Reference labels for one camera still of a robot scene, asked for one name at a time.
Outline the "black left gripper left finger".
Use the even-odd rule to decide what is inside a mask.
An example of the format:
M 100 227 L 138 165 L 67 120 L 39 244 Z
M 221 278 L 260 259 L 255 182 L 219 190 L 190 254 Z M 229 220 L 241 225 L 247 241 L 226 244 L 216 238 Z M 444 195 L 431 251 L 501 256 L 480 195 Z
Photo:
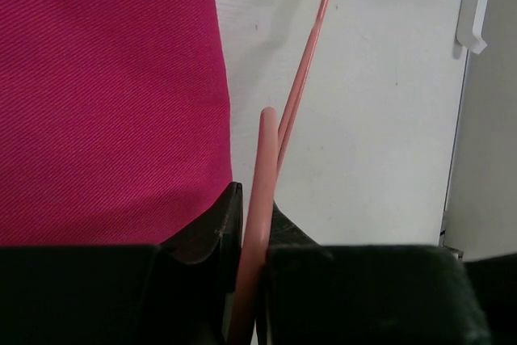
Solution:
M 4 344 L 222 344 L 242 240 L 242 186 L 158 246 L 1 251 Z

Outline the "pink wire hanger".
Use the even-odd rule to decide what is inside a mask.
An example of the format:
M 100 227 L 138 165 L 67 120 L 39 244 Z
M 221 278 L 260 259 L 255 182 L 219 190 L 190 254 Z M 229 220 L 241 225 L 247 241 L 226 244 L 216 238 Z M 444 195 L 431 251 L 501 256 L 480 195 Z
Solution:
M 277 119 L 276 110 L 273 107 L 266 107 L 261 111 L 254 177 L 237 270 L 227 344 L 249 344 L 252 338 L 261 272 L 266 262 L 271 236 L 275 187 L 329 2 L 330 0 L 320 1 L 281 119 Z

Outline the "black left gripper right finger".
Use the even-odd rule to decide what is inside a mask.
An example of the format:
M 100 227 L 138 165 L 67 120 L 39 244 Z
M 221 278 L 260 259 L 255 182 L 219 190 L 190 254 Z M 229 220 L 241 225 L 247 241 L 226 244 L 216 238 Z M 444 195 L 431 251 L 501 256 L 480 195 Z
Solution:
M 317 244 L 279 209 L 258 311 L 261 344 L 488 344 L 466 271 L 438 246 Z

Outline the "pink trousers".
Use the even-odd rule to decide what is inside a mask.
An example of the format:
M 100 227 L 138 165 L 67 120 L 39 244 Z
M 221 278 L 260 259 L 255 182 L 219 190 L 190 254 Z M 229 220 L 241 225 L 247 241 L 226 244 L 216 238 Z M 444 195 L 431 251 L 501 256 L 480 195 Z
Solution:
M 1 244 L 158 244 L 232 179 L 215 0 L 1 0 Z

